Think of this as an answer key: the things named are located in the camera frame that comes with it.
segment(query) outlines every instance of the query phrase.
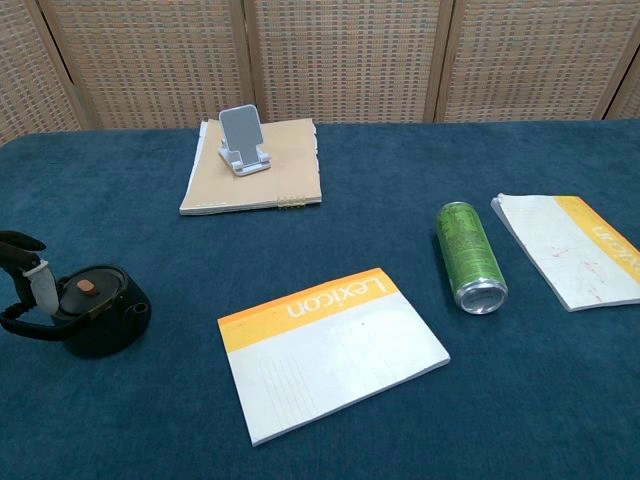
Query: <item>drink can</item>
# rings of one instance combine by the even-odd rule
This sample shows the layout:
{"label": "drink can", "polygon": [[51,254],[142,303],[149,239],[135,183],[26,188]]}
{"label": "drink can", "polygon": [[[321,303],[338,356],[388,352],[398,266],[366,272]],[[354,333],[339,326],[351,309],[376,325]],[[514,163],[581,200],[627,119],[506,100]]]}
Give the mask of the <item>drink can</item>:
{"label": "drink can", "polygon": [[438,213],[438,240],[456,304],[482,315],[507,299],[507,285],[475,209],[447,203]]}

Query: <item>can lid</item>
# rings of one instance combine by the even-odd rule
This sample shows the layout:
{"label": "can lid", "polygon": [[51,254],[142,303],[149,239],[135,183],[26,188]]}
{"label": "can lid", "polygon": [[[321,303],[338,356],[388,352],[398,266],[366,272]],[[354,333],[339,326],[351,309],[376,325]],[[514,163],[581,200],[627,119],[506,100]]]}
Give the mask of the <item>can lid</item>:
{"label": "can lid", "polygon": [[491,313],[505,302],[507,289],[494,282],[481,282],[460,295],[460,308],[475,315]]}
{"label": "can lid", "polygon": [[470,203],[467,202],[461,202],[461,201],[457,201],[457,202],[449,202],[449,203],[445,203],[442,208],[440,209],[440,212],[446,210],[449,207],[453,207],[454,205],[468,205],[471,208],[473,208],[473,205],[471,205]]}

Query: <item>notebook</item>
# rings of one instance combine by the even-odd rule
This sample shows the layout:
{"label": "notebook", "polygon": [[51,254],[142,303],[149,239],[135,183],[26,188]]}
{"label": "notebook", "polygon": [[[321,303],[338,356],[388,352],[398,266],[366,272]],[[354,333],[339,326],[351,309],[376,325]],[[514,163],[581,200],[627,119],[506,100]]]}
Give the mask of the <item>notebook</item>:
{"label": "notebook", "polygon": [[379,268],[218,325],[254,446],[449,362]]}
{"label": "notebook", "polygon": [[322,201],[315,127],[311,119],[262,125],[271,168],[238,177],[218,148],[222,128],[202,122],[193,169],[180,213],[207,215],[234,210],[302,206]]}
{"label": "notebook", "polygon": [[500,194],[491,206],[568,311],[640,303],[640,253],[580,197]]}

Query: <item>black strap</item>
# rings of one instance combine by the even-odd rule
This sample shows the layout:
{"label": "black strap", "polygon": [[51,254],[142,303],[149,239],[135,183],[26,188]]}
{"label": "black strap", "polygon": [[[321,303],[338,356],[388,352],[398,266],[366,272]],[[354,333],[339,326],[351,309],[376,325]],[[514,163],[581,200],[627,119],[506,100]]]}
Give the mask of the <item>black strap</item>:
{"label": "black strap", "polygon": [[4,312],[0,314],[0,324],[8,332],[21,335],[23,337],[35,338],[36,340],[46,340],[49,342],[57,342],[60,340],[66,340],[79,333],[85,328],[91,316],[89,313],[81,315],[77,319],[66,323],[64,325],[40,325],[37,323],[28,323],[18,320],[18,318],[25,312],[28,312],[32,307],[23,303],[16,303],[11,305]]}

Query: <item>blue table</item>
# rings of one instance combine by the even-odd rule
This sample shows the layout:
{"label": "blue table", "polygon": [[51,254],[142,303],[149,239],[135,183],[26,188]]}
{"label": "blue table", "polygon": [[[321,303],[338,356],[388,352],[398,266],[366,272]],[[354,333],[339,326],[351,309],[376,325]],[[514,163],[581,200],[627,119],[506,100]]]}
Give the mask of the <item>blue table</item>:
{"label": "blue table", "polygon": [[[59,276],[121,265],[153,304],[144,337],[102,360],[0,331],[0,477],[640,478],[640,306],[567,313],[489,206],[577,194],[639,245],[640,121],[322,125],[321,205],[181,217],[196,141],[0,149],[0,229],[47,243]],[[453,303],[435,239],[453,200],[476,206],[507,279],[495,314]],[[376,266],[451,363],[252,448],[216,319]]]}

